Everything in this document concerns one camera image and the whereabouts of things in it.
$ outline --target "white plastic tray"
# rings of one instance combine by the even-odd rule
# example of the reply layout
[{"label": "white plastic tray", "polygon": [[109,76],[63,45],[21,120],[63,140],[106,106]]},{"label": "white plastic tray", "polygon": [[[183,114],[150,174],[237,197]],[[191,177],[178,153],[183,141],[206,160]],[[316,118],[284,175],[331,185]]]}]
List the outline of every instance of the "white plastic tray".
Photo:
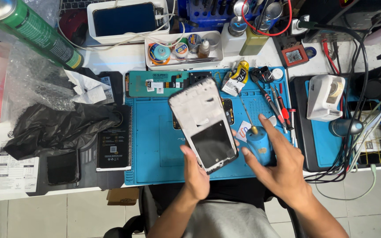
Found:
[{"label": "white plastic tray", "polygon": [[[166,0],[151,0],[151,3],[153,3],[156,7],[162,7],[164,8],[164,14],[168,13],[167,10],[167,1]],[[95,33],[95,24],[93,22],[93,11],[99,10],[99,9],[106,9],[106,8],[112,8],[114,7],[115,1],[109,1],[109,2],[102,2],[102,3],[92,3],[89,4],[87,7],[88,11],[88,25],[89,25],[89,34],[97,40],[101,44],[112,44],[112,43],[119,43],[121,41],[125,41],[128,39],[131,39],[135,37],[135,35],[131,34],[123,34],[123,35],[109,35],[109,36],[97,36]],[[148,3],[148,0],[120,0],[117,3],[117,6],[127,6],[127,5],[135,5],[140,3]],[[163,22],[166,23],[168,21],[168,16],[165,16],[162,18]],[[166,30],[159,30],[151,35],[163,35],[168,34],[170,32],[170,24],[167,24]],[[144,37],[138,37],[134,39],[133,41],[142,41],[144,40]]]},{"label": "white plastic tray", "polygon": [[[184,34],[184,38],[188,38],[189,35],[191,34],[198,34],[202,39],[205,38],[205,35],[208,33],[214,32],[215,34],[219,35],[220,38],[220,33],[216,30],[212,31],[201,31],[201,32],[189,32]],[[151,38],[154,40],[157,40],[160,43],[173,43],[176,41],[177,38],[179,38],[182,34],[170,34],[170,35],[153,35]],[[219,58],[218,61],[214,62],[203,62],[203,63],[180,63],[180,61],[177,60],[172,60],[172,58],[176,58],[173,54],[171,56],[170,61],[167,64],[164,65],[156,65],[154,64],[150,57],[149,57],[149,44],[154,43],[153,41],[149,39],[145,39],[145,60],[146,60],[146,65],[148,66],[149,69],[151,70],[175,70],[175,69],[191,69],[191,68],[198,68],[198,67],[207,67],[207,66],[216,66],[219,65],[220,62],[223,60],[223,46],[221,45],[221,40],[219,41],[219,44],[217,48],[214,51],[210,51],[208,57],[214,57],[214,58]],[[197,58],[197,54],[188,54],[187,58]]]}]

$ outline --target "smartphone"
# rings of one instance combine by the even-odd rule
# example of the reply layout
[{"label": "smartphone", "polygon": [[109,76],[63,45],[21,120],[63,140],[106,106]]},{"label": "smartphone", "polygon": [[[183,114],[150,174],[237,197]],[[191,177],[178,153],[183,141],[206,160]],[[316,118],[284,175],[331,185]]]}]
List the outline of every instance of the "smartphone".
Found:
[{"label": "smartphone", "polygon": [[93,22],[97,36],[142,33],[157,28],[155,7],[152,3],[94,10]]},{"label": "smartphone", "polygon": [[199,165],[211,174],[239,154],[212,77],[174,93],[168,104]]},{"label": "smartphone", "polygon": [[80,153],[77,151],[47,158],[48,185],[80,181]]}]

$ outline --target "phone case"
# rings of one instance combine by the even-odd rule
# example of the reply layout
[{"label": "phone case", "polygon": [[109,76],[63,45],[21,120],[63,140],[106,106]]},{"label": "phone case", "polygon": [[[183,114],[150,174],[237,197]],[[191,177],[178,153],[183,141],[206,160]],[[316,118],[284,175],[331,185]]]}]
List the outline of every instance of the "phone case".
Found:
[{"label": "phone case", "polygon": [[168,104],[189,146],[196,154],[198,163],[207,174],[239,156],[217,85],[212,77],[172,94]]}]

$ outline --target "bubble wrap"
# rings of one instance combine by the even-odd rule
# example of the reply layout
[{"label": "bubble wrap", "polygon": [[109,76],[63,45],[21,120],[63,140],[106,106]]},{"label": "bubble wrap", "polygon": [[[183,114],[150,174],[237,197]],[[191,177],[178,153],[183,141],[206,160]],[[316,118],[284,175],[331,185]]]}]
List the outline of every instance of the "bubble wrap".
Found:
[{"label": "bubble wrap", "polygon": [[[50,26],[57,24],[56,16],[60,8],[60,0],[23,0],[32,10],[40,15]],[[0,41],[13,45],[17,38],[0,30]]]},{"label": "bubble wrap", "polygon": [[14,44],[8,60],[5,91],[12,125],[37,102],[54,110],[74,111],[72,84],[63,68],[21,42]]}]

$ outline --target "person's right hand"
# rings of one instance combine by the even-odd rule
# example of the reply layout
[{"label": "person's right hand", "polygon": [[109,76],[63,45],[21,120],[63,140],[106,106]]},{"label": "person's right hand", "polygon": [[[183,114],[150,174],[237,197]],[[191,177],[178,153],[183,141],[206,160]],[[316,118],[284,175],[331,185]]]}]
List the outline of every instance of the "person's right hand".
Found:
[{"label": "person's right hand", "polygon": [[268,139],[276,152],[277,166],[262,166],[251,151],[243,147],[241,151],[245,156],[246,163],[251,167],[258,180],[290,207],[295,209],[298,206],[306,205],[314,195],[302,175],[304,156],[301,154],[301,150],[293,147],[264,115],[258,115],[258,119],[267,131]]}]

